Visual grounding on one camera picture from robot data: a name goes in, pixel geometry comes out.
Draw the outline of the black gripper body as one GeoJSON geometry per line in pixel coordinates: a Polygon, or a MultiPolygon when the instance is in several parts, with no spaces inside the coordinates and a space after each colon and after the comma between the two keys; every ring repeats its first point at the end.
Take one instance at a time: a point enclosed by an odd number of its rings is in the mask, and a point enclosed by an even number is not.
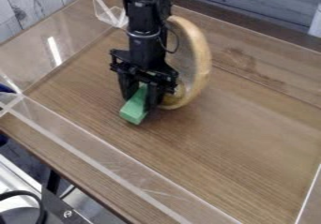
{"type": "Polygon", "coordinates": [[[177,71],[165,62],[165,52],[156,50],[147,63],[137,64],[131,60],[131,51],[109,50],[109,69],[116,73],[128,73],[141,83],[155,82],[164,93],[173,93],[177,86],[177,71]]]}

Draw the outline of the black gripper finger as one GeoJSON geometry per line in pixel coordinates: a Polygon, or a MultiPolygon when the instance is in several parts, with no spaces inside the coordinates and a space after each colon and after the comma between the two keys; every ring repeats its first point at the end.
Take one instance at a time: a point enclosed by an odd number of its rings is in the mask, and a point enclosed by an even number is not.
{"type": "Polygon", "coordinates": [[[163,90],[157,83],[151,82],[147,84],[147,95],[144,101],[144,111],[151,112],[159,103],[161,102],[163,98],[163,90]]]}
{"type": "Polygon", "coordinates": [[[120,86],[121,97],[124,100],[128,100],[139,88],[139,81],[128,73],[119,73],[117,81],[120,86]]]}

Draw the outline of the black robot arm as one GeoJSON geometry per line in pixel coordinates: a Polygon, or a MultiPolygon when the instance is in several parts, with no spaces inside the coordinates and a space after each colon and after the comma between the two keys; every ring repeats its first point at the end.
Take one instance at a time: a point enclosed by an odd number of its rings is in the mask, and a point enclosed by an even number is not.
{"type": "Polygon", "coordinates": [[[169,0],[123,0],[128,17],[127,50],[109,50],[109,69],[117,74],[123,99],[129,101],[137,94],[139,85],[145,86],[141,100],[143,112],[149,112],[172,94],[177,71],[165,61],[169,0]]]}

